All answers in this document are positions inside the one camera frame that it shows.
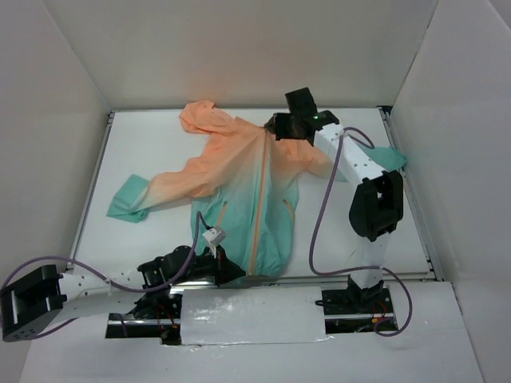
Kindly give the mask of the orange and teal jacket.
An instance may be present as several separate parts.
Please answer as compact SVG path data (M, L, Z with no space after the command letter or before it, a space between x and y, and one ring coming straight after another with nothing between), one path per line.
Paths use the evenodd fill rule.
M179 121L184 132L207 136L202 153L181 170L150 180L132 174L106 215L139 223L151 209L189 198L191 224L201 214L207 224L226 231L227 255L248 276L280 276L293 251L298 175L345 183L350 177L307 140L277 140L211 101L187 104Z

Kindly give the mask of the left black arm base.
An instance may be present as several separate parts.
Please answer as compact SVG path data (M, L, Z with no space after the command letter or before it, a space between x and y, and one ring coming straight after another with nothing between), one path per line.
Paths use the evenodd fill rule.
M126 314L109 314L106 339L157 339L162 345L181 344L182 294L143 297Z

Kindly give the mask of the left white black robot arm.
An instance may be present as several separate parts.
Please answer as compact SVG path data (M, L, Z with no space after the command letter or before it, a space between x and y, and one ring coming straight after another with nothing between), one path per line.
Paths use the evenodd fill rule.
M61 273L55 265L43 265L1 289L2 339L34 340L51 325L109 314L119 322L120 335L177 341L182 295L173 293L167 282L207 279L225 286L245 275L222 246L206 247L201 255L179 246L136 270L104 278Z

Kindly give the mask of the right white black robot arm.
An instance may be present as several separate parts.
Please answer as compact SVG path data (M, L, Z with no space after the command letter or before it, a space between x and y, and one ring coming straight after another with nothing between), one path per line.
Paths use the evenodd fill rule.
M286 93L285 98L288 111L274 114L264 127L277 140L306 140L332 160L326 197L338 174L353 189L348 219L358 236L358 265L347 268L344 274L348 276L349 307L365 312L382 291L386 249L403 217L402 176L397 170L386 170L368 155L376 147L366 133L342 127L330 110L319 111L309 88Z

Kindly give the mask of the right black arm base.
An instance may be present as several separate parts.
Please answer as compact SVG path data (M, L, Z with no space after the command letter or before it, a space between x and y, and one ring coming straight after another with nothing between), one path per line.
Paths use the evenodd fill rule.
M354 283L342 289L321 291L315 301L323 309L326 334L350 334L378 331L393 333L398 330L390 290L380 282L369 293L360 293Z

